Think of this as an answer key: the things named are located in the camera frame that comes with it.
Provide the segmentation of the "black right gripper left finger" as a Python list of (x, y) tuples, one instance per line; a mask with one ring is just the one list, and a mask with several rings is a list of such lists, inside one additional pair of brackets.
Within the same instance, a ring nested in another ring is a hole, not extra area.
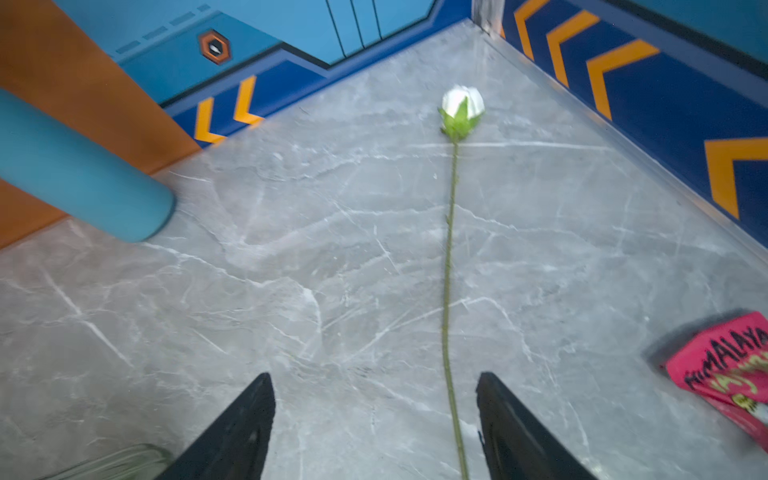
[(157, 480), (259, 480), (275, 411), (271, 376), (262, 373)]

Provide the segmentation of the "teal ceramic vase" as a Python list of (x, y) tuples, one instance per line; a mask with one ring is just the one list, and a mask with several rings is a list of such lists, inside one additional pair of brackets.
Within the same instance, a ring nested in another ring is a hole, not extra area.
[(1, 179), (129, 243), (154, 236), (176, 206), (166, 185), (5, 90)]

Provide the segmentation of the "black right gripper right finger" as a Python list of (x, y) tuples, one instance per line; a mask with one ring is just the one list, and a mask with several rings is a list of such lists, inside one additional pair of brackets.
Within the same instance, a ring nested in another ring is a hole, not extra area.
[(480, 375), (476, 394), (492, 480), (595, 480), (494, 373)]

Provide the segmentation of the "clear glass vase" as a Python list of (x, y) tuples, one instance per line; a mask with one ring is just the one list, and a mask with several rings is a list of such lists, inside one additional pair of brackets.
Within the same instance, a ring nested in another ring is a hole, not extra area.
[(44, 476), (43, 480), (155, 479), (173, 462), (174, 457), (168, 450), (151, 444), (137, 444)]

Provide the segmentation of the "white rose flower stem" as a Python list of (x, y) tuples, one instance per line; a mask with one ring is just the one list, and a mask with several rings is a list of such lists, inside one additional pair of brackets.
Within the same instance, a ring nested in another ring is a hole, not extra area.
[(460, 144), (476, 129), (486, 112), (486, 108), (484, 99), (477, 88), (455, 85), (443, 95), (438, 112), (442, 120), (441, 131), (451, 143), (449, 199), (448, 211), (445, 217), (447, 230), (443, 265), (443, 302), (440, 330), (442, 366), (451, 415), (452, 431), (457, 452), (459, 475), (461, 479), (468, 480), (470, 478), (470, 473), (458, 412), (450, 355), (452, 253), (456, 192), (459, 182), (458, 165)]

